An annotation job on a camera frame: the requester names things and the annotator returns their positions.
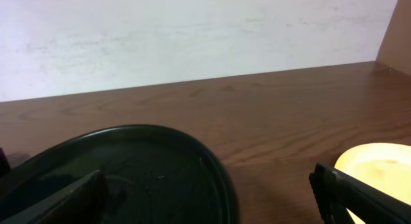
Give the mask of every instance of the yellow plate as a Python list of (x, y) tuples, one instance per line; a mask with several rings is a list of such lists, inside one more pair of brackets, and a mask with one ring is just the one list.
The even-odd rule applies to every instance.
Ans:
[[(335, 168), (411, 205), (411, 146), (363, 144), (343, 153)], [(350, 215), (356, 224), (363, 223)]]

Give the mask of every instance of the wooden table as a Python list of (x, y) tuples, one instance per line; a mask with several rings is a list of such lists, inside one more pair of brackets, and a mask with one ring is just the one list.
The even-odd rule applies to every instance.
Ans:
[(0, 146), (17, 165), (142, 123), (205, 143), (231, 174), (242, 223), (320, 223), (309, 172), (359, 144), (411, 144), (411, 77), (366, 62), (0, 103)]

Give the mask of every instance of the round black tray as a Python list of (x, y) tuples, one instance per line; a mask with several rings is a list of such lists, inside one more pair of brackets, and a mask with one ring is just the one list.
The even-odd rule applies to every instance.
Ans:
[(126, 125), (58, 144), (0, 178), (0, 221), (94, 170), (109, 187), (102, 223), (234, 224), (234, 189), (216, 157), (172, 128)]

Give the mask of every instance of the wooden panel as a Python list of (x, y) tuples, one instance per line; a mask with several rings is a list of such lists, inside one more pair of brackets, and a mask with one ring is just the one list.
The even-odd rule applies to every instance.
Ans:
[(398, 0), (377, 62), (411, 73), (411, 0)]
[(108, 126), (165, 125), (227, 167), (242, 223), (318, 223), (308, 173), (368, 142), (411, 144), (411, 76), (374, 62), (0, 103), (17, 165)]

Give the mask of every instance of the white wall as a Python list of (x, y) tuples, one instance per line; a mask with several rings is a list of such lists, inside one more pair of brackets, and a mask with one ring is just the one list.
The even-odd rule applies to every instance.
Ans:
[(374, 60), (396, 0), (0, 0), (0, 101)]

